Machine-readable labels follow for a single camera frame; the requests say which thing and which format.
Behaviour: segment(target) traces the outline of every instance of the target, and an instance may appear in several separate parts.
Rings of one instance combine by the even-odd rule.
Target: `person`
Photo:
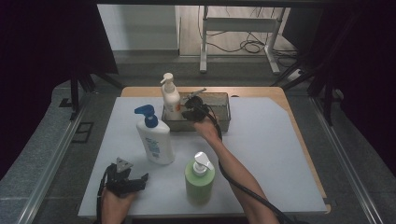
[[[201,122],[194,122],[192,125],[198,134],[200,134],[213,148],[224,171],[236,182],[244,183],[245,187],[266,199],[260,184],[254,176],[233,155],[233,153],[224,146],[212,121],[206,117]],[[230,184],[230,186],[236,199],[241,204],[250,224],[279,224],[276,215],[271,211],[271,209],[253,199],[234,185]],[[112,192],[105,189],[102,203],[102,223],[120,224],[126,217],[129,207],[135,197],[136,193],[131,193],[126,198],[120,199]]]

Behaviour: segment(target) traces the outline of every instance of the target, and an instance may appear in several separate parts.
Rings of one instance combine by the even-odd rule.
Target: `person's left hand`
[[[104,188],[102,193],[102,223],[120,224],[126,218],[136,196],[137,192],[133,192],[124,198],[119,198],[113,192]]]

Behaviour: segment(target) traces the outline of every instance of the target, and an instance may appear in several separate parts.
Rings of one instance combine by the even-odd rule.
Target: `white metal frame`
[[[206,35],[207,31],[230,31],[230,32],[260,32],[272,33],[268,44],[265,46],[265,55],[271,65],[274,74],[279,74],[279,67],[272,53],[276,36],[279,32],[282,18],[285,13],[283,7],[276,19],[259,19],[259,18],[208,18],[208,6],[204,6],[203,16],[203,36],[201,44],[201,62],[200,72],[206,72],[207,51],[206,51]]]

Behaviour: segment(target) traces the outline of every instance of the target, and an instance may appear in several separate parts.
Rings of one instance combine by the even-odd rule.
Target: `soap dispenser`
[[[169,164],[175,160],[171,146],[170,128],[155,116],[152,105],[143,105],[134,110],[146,118],[136,124],[148,159],[159,164]]]
[[[181,120],[180,111],[180,94],[174,84],[172,73],[165,73],[161,83],[161,92],[163,93],[163,106],[165,108],[165,118],[167,120]]]
[[[195,154],[184,171],[187,197],[191,203],[203,204],[210,199],[215,167],[204,152]]]

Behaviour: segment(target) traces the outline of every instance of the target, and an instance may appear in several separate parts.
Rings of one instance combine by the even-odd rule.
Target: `bottle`
[[[152,105],[143,105],[134,110],[136,114],[143,114],[146,118],[136,124],[145,147],[148,159],[159,164],[169,164],[175,160],[175,153],[171,146],[170,129],[155,116]]]
[[[163,105],[165,107],[165,118],[167,120],[181,120],[180,111],[180,94],[173,83],[173,75],[165,73],[161,83],[161,92],[163,93]]]
[[[204,152],[195,154],[184,170],[187,198],[191,203],[209,202],[215,178],[215,167]]]

